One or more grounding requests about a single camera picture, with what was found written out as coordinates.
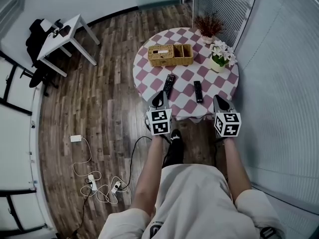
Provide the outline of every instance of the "wicker basket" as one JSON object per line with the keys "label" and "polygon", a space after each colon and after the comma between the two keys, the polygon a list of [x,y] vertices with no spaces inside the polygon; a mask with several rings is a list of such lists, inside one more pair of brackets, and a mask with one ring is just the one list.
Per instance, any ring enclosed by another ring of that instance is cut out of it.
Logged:
{"label": "wicker basket", "polygon": [[149,61],[152,66],[191,65],[193,49],[190,44],[150,46]]}

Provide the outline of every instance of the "person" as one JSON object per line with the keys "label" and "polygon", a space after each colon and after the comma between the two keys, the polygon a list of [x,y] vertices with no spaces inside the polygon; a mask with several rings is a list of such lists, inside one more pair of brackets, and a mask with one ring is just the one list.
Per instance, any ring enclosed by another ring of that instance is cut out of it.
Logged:
{"label": "person", "polygon": [[179,130],[171,140],[162,166],[163,138],[153,137],[131,207],[110,214],[99,239],[285,237],[265,193],[252,190],[232,138],[223,141],[228,184],[213,166],[183,164]]}

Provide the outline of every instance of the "wooden floor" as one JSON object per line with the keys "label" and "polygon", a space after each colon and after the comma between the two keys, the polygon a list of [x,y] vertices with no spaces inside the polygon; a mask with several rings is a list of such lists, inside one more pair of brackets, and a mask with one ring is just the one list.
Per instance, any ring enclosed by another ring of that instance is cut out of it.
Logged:
{"label": "wooden floor", "polygon": [[[150,136],[144,125],[145,102],[134,87],[132,65],[141,45],[154,34],[173,27],[190,27],[192,11],[189,5],[154,8],[122,14],[92,27],[101,41],[97,46],[86,31],[76,39],[95,57],[91,65],[74,47],[68,58],[56,51],[51,60],[68,76],[57,76],[59,89],[49,88],[43,98],[39,149],[41,173],[54,223],[62,238],[79,226],[84,197],[80,189],[86,177],[78,177],[73,162],[84,162],[90,154],[85,141],[72,143],[70,136],[81,134],[90,143],[92,161],[77,165],[79,174],[93,170],[102,173],[97,185],[110,184],[113,176],[129,177],[129,164],[135,141]],[[173,123],[180,129],[186,143],[185,163],[216,165],[225,173],[223,151],[214,157],[214,127],[211,121],[193,124],[189,120]],[[145,162],[150,140],[139,141],[133,156],[132,192]],[[83,227],[78,238],[97,238],[108,214],[121,212],[130,205],[129,194],[119,195],[119,203],[100,203],[89,198],[85,206]]]}

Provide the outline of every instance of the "potted plant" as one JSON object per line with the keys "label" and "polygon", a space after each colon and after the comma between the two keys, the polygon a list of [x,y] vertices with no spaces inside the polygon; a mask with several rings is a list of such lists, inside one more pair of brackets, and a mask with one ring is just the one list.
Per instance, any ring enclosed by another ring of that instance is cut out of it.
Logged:
{"label": "potted plant", "polygon": [[211,69],[216,73],[224,71],[227,64],[232,66],[237,62],[233,48],[229,47],[225,42],[214,41],[210,45],[210,50],[212,52],[210,57]]}
{"label": "potted plant", "polygon": [[212,15],[197,16],[194,20],[194,24],[206,44],[211,44],[214,36],[224,30],[224,23],[216,15],[217,12]]}

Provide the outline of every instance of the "checkered tablecloth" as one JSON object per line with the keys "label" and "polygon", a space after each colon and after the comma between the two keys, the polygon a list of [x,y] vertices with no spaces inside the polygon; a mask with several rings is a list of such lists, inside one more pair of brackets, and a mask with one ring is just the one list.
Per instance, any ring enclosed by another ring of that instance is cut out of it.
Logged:
{"label": "checkered tablecloth", "polygon": [[[191,44],[194,63],[186,66],[153,67],[148,60],[148,47],[160,44]],[[223,73],[210,69],[209,45],[204,44],[195,28],[180,27],[165,30],[151,37],[138,51],[133,67],[134,83],[140,95],[148,101],[163,89],[168,74],[176,75],[175,84],[169,98],[176,120],[190,118],[199,122],[211,119],[214,112],[213,97],[231,99],[238,85],[238,66],[225,68]],[[200,81],[204,102],[196,103],[194,81]]]}

